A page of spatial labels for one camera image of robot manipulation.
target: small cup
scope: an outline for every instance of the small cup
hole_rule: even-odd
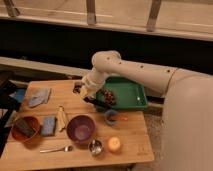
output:
[[[105,113],[104,113],[104,119],[105,119],[105,121],[106,121],[106,123],[107,123],[107,125],[110,125],[110,126],[112,126],[112,125],[115,125],[116,124],[116,120],[111,120],[110,119],[110,116],[114,116],[114,115],[117,115],[117,111],[116,110],[113,110],[113,109],[109,109],[109,110],[107,110]]]
[[[97,156],[103,152],[103,145],[99,140],[92,140],[88,148],[93,156]]]

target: purple bowl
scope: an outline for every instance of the purple bowl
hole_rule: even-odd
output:
[[[67,135],[76,144],[88,143],[94,132],[95,123],[86,115],[72,118],[67,125]]]

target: wooden table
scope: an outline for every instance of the wooden table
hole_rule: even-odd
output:
[[[121,112],[128,121],[120,121],[113,127],[105,124],[103,115],[96,112],[94,106],[84,102],[78,94],[72,92],[74,80],[35,81],[28,86],[19,114],[36,116],[40,123],[47,115],[56,115],[59,106],[63,106],[69,119],[79,114],[89,115],[96,124],[96,138],[106,147],[111,136],[118,136],[123,144],[121,154],[112,154],[105,148],[103,155],[93,157],[87,149],[78,148],[67,137],[66,131],[55,136],[41,137],[28,144],[15,141],[11,135],[5,145],[0,159],[0,170],[36,170],[51,168],[72,168],[86,166],[103,166],[114,164],[140,163],[154,160],[144,116],[141,111]],[[38,88],[52,88],[47,104],[29,108],[27,103]],[[39,153],[40,149],[63,147],[72,144],[72,152]]]

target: small metal cup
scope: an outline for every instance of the small metal cup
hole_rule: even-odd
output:
[[[88,148],[93,156],[97,156],[103,152],[103,146],[99,140],[92,140]]]

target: orange bowl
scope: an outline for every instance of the orange bowl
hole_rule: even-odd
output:
[[[11,129],[11,134],[12,134],[12,137],[17,140],[17,141],[20,141],[22,143],[25,143],[25,142],[29,142],[30,140],[32,140],[40,131],[40,124],[39,124],[39,121],[37,118],[33,117],[33,116],[26,116],[26,117],[23,117],[22,119],[24,119],[28,125],[34,129],[35,133],[31,136],[31,137],[27,137],[26,135],[24,135],[22,132],[20,132],[18,130],[18,128],[16,128],[14,125],[15,123],[19,120],[17,119],[15,121],[15,123],[13,124],[12,126],[12,129]]]

